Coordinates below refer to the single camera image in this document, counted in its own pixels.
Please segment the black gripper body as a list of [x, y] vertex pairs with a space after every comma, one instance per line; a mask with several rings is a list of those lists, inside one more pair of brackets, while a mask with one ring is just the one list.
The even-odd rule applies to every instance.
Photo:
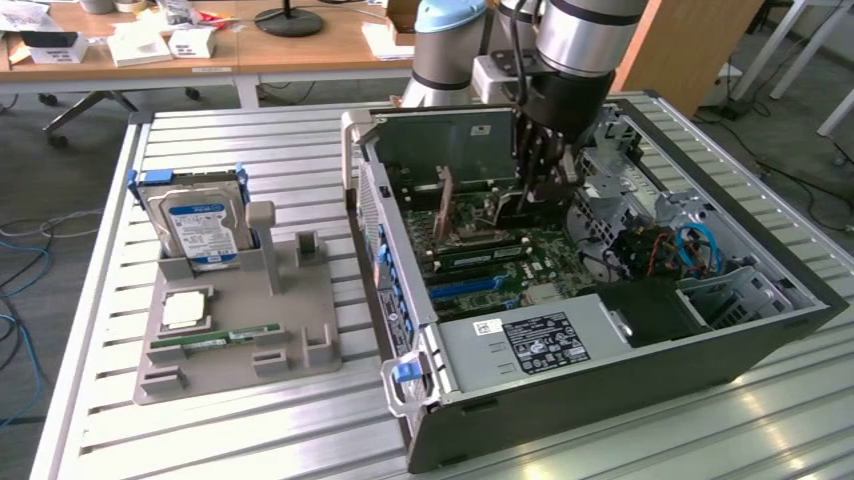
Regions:
[[576, 144], [598, 118], [614, 77], [614, 71], [598, 77], [560, 72], [533, 76], [517, 122], [518, 137], [532, 124], [561, 133], [566, 143]]

